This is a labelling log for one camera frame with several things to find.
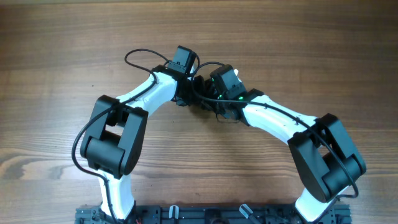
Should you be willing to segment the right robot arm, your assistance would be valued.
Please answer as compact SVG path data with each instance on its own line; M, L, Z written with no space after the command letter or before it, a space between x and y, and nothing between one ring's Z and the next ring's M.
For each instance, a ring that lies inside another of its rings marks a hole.
M259 128L288 145L304 190L294 203L297 215L306 223L319 222L366 173L366 163L333 114L321 118L292 111L272 101L263 92L248 91L231 65L222 65L205 82L204 100L216 113L247 126Z

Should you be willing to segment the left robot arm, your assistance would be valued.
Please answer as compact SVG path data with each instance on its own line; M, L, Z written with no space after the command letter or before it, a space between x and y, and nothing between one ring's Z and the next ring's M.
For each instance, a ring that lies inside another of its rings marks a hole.
M147 120L168 101L193 103L191 76L199 63L194 51L179 46L172 60L149 70L148 79L134 90L96 100L89 122L73 143L88 162L85 172L101 184L102 203L92 223L135 222L130 174L141 155Z

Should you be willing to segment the black USB cable blue plug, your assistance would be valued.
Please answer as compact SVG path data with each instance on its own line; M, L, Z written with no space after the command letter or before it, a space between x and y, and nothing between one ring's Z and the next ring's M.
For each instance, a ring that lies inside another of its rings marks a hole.
M199 75L194 78L193 85L199 95L202 95L206 98L215 99L217 90L215 89L215 86L210 78L205 80L201 75ZM205 101L201 98L198 98L197 102L199 103L201 109L215 111L216 103Z

